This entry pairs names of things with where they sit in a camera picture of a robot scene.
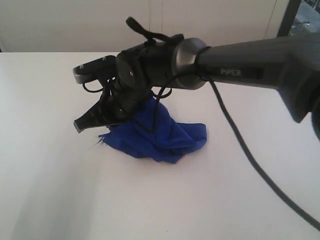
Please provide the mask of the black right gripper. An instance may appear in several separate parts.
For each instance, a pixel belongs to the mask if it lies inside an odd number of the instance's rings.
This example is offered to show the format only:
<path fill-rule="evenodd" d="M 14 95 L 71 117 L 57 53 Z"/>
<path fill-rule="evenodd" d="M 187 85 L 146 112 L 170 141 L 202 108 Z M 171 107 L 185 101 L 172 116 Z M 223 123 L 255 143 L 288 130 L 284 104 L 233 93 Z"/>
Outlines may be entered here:
<path fill-rule="evenodd" d="M 78 133 L 112 127 L 134 117 L 151 94 L 151 80 L 145 70 L 150 48 L 138 45 L 99 59 L 102 95 L 86 113 L 74 120 Z"/>

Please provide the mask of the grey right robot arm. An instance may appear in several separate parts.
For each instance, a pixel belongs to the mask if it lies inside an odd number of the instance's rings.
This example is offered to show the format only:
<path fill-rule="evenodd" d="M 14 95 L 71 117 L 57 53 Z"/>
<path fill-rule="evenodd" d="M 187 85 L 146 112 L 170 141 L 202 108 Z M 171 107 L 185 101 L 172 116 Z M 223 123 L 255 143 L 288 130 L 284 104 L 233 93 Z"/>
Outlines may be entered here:
<path fill-rule="evenodd" d="M 102 85 L 98 102 L 74 121 L 78 132 L 132 118 L 153 87 L 197 90 L 209 81 L 274 89 L 295 122 L 311 115 L 314 132 L 320 132 L 317 32 L 223 46 L 178 34 L 84 63 L 73 75 L 78 84 Z"/>

